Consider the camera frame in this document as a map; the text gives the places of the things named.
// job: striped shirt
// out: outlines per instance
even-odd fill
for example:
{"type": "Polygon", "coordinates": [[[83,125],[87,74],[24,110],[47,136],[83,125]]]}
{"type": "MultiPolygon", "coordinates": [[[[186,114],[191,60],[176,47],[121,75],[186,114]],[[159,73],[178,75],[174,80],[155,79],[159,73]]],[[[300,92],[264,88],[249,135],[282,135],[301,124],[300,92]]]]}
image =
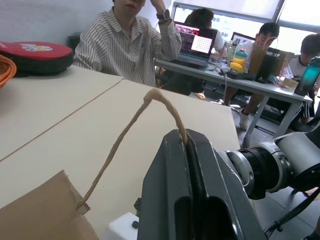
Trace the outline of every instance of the striped shirt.
{"type": "Polygon", "coordinates": [[[118,23],[113,8],[100,13],[81,33],[74,65],[154,87],[154,58],[171,61],[178,57],[181,36],[174,22],[159,25],[158,33],[149,20],[136,16],[131,39],[118,23]]]}

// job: white table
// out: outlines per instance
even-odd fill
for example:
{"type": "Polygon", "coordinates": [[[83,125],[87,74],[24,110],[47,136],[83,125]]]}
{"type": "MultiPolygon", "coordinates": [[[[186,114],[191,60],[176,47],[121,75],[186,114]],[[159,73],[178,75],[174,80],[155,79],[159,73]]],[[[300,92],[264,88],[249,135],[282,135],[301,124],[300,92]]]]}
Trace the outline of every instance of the white table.
{"type": "Polygon", "coordinates": [[[158,67],[164,68],[166,70],[171,70],[178,73],[190,75],[193,77],[201,78],[201,79],[218,83],[218,84],[227,84],[230,87],[234,87],[237,89],[246,90],[252,93],[263,95],[264,96],[263,101],[260,104],[260,107],[257,113],[255,114],[254,120],[251,122],[246,132],[245,139],[247,140],[250,140],[250,135],[253,132],[269,98],[274,98],[274,99],[291,103],[291,106],[289,107],[286,115],[284,116],[277,132],[273,136],[274,138],[282,136],[286,132],[291,121],[293,120],[294,116],[299,110],[299,107],[302,102],[312,101],[308,96],[297,95],[292,91],[275,86],[273,84],[262,84],[256,81],[237,80],[237,79],[231,79],[229,77],[226,77],[226,80],[225,80],[223,76],[219,75],[215,71],[205,70],[203,68],[192,68],[192,67],[184,66],[181,64],[162,61],[162,60],[156,60],[155,65],[158,67]]]}
{"type": "MultiPolygon", "coordinates": [[[[62,169],[84,195],[150,89],[122,80],[0,162],[0,208],[62,169]]],[[[218,151],[239,149],[229,107],[163,93],[177,108],[186,128],[205,134],[218,151]]],[[[88,201],[91,210],[85,216],[99,237],[109,222],[135,212],[133,205],[141,196],[144,176],[162,138],[176,128],[166,107],[153,101],[124,137],[88,201]]]]}
{"type": "Polygon", "coordinates": [[[10,80],[0,89],[0,161],[121,79],[71,66],[57,76],[10,80]]]}

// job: desk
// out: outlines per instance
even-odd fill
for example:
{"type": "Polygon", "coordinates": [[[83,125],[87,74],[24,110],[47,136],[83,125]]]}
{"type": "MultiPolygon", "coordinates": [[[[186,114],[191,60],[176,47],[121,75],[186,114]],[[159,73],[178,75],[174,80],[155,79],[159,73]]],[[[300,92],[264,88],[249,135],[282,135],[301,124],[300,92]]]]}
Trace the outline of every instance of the desk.
{"type": "Polygon", "coordinates": [[[225,82],[225,78],[219,75],[215,71],[209,71],[203,68],[192,68],[192,67],[183,66],[177,63],[172,63],[172,62],[167,62],[162,60],[156,60],[155,65],[167,70],[201,78],[201,79],[218,83],[218,84],[224,84],[224,85],[227,84],[230,87],[234,87],[234,88],[246,90],[255,94],[263,95],[264,96],[263,101],[260,104],[260,107],[257,113],[255,114],[254,120],[251,122],[246,132],[246,135],[245,135],[246,140],[250,140],[250,135],[253,132],[269,98],[279,99],[279,100],[291,103],[291,106],[288,112],[286,113],[286,115],[284,116],[277,132],[274,135],[274,138],[282,136],[286,132],[291,121],[294,119],[294,116],[299,110],[299,107],[302,102],[312,101],[308,96],[300,96],[300,95],[294,94],[292,91],[275,86],[273,84],[262,84],[262,83],[249,81],[249,80],[236,80],[236,79],[231,79],[229,77],[226,78],[226,82],[225,82]]]}
{"type": "MultiPolygon", "coordinates": [[[[122,80],[74,114],[0,162],[0,208],[64,169],[84,195],[120,132],[143,103],[149,86],[122,80]]],[[[240,148],[231,109],[162,90],[186,128],[207,136],[218,150],[240,148]]],[[[85,215],[99,237],[141,196],[143,178],[175,120],[152,101],[124,137],[88,201],[85,215]]]]}
{"type": "Polygon", "coordinates": [[[71,66],[57,76],[10,80],[0,89],[0,161],[121,79],[71,66]]]}

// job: paper bag handle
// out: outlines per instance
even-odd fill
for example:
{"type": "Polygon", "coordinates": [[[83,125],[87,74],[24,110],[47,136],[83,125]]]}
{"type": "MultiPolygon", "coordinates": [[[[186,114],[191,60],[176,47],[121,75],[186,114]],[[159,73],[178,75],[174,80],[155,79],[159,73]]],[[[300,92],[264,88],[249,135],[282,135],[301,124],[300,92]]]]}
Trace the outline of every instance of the paper bag handle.
{"type": "Polygon", "coordinates": [[[117,140],[115,141],[115,143],[113,144],[110,153],[108,155],[108,157],[105,160],[105,163],[103,164],[101,170],[99,171],[98,175],[95,177],[90,189],[88,190],[88,192],[85,194],[84,198],[81,199],[81,201],[79,201],[77,203],[77,208],[79,209],[82,205],[84,205],[86,203],[86,201],[89,199],[89,197],[91,196],[92,192],[94,191],[95,187],[97,186],[100,178],[102,177],[104,171],[106,170],[106,168],[109,166],[109,164],[111,163],[112,159],[114,158],[116,151],[121,143],[121,141],[124,139],[124,136],[127,134],[127,132],[129,131],[129,129],[132,127],[132,125],[137,121],[137,119],[139,118],[139,116],[143,113],[143,111],[149,106],[149,104],[151,103],[152,100],[156,100],[159,101],[161,103],[163,103],[166,106],[166,109],[171,113],[171,115],[174,117],[175,119],[175,123],[176,126],[178,127],[181,137],[182,137],[182,141],[184,143],[184,145],[186,145],[188,143],[188,138],[187,138],[187,132],[185,129],[184,124],[181,121],[181,118],[178,114],[178,111],[176,110],[176,108],[172,105],[172,103],[160,92],[160,90],[153,88],[151,89],[143,98],[143,104],[141,105],[141,107],[138,109],[138,111],[135,113],[135,115],[133,116],[133,118],[131,119],[131,121],[129,122],[129,124],[124,128],[124,130],[121,132],[121,134],[118,136],[117,140]]]}

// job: table leg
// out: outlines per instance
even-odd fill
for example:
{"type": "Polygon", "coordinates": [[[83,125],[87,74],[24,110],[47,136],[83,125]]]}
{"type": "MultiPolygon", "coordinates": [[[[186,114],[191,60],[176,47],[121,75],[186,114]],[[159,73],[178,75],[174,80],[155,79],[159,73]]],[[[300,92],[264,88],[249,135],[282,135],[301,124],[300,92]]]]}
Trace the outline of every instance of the table leg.
{"type": "Polygon", "coordinates": [[[268,96],[264,96],[263,97],[263,100],[258,108],[258,111],[256,112],[255,116],[254,116],[254,119],[252,120],[252,122],[250,123],[250,126],[248,128],[248,130],[246,131],[246,134],[244,136],[244,140],[243,140],[243,143],[247,143],[245,144],[246,146],[245,147],[249,147],[250,146],[250,137],[251,137],[251,134],[253,132],[253,130],[255,129],[255,126],[263,112],[263,110],[265,109],[265,106],[267,104],[269,100],[269,97],[268,96]]]}
{"type": "Polygon", "coordinates": [[[280,123],[278,130],[274,134],[273,138],[277,138],[277,137],[280,137],[285,134],[290,123],[292,122],[296,113],[298,112],[300,106],[301,106],[301,103],[292,103],[291,104],[291,106],[289,107],[288,111],[286,112],[286,115],[284,116],[282,122],[280,123]]]}

